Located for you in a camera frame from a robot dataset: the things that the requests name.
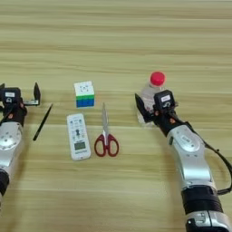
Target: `label sticker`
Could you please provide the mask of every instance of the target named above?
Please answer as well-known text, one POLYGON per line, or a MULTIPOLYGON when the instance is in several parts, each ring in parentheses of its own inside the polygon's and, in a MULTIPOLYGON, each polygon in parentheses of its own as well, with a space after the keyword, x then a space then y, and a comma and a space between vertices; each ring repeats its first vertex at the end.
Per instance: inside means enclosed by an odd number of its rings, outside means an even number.
POLYGON ((161 98, 162 102, 165 102, 165 101, 168 101, 168 100, 170 100, 170 95, 167 95, 167 96, 164 96, 164 97, 161 98))
POLYGON ((15 93, 14 92, 5 92, 5 97, 6 98, 14 98, 15 97, 15 93))

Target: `black pen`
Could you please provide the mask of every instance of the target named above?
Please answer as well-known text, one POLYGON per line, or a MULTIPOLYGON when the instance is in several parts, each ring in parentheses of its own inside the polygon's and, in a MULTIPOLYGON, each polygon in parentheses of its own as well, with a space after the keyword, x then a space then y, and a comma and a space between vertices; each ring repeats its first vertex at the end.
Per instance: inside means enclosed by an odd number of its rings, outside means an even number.
POLYGON ((39 129, 37 130, 37 132, 36 132, 35 135, 34 135, 33 141, 36 141, 36 140, 37 140, 37 137, 39 136, 40 131, 41 131, 42 127, 44 126, 44 124, 45 124, 45 122, 46 122, 46 120, 47 120, 47 117, 48 117, 48 115, 49 115, 49 113, 50 113, 52 107, 53 107, 53 104, 51 104, 51 106, 49 107, 47 113, 44 115, 44 118, 43 118, 43 120, 42 120, 42 122, 41 122, 41 124, 40 124, 39 129))

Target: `red scissor handle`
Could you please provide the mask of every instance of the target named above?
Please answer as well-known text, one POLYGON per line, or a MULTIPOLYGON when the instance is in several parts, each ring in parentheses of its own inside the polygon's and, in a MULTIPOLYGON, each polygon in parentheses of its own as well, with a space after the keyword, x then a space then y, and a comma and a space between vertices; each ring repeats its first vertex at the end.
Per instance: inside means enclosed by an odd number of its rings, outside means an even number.
POLYGON ((108 146, 108 148, 106 147, 106 149, 108 150, 109 156, 111 156, 111 157, 117 156, 118 153, 119 153, 119 151, 120 151, 120 144, 119 144, 119 142, 111 134, 109 134, 109 136, 108 136, 108 143, 109 143, 109 146, 108 146), (117 149, 116 149, 115 153, 111 153, 111 143, 112 142, 115 142, 115 144, 117 146, 117 149))
POLYGON ((97 154, 98 156, 100 156, 100 157, 105 156, 105 154, 106 154, 106 149, 107 149, 107 148, 106 148, 106 146, 105 146, 105 138, 104 138, 104 136, 103 136, 102 134, 101 134, 101 135, 98 137, 98 139, 95 141, 94 149, 95 149, 95 152, 96 152, 96 154, 97 154), (98 150, 97 150, 97 144, 98 144, 99 142, 102 143, 103 153, 100 153, 100 152, 98 152, 98 150))

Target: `rubik's cube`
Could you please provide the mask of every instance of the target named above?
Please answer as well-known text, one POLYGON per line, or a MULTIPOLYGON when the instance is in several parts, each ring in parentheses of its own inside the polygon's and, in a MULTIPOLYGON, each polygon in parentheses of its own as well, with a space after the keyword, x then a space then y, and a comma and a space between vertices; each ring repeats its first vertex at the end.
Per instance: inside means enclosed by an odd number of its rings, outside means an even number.
POLYGON ((76 107, 94 106, 94 89, 92 82, 79 82, 74 84, 76 92, 76 107))

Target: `remote control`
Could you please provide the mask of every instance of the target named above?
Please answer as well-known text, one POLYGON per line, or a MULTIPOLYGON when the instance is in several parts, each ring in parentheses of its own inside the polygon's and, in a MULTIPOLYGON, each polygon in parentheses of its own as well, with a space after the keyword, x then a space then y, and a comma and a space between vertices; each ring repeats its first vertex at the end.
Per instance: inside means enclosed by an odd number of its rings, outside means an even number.
POLYGON ((90 142, 81 113, 67 117, 69 142, 73 160, 84 160, 91 156, 90 142))

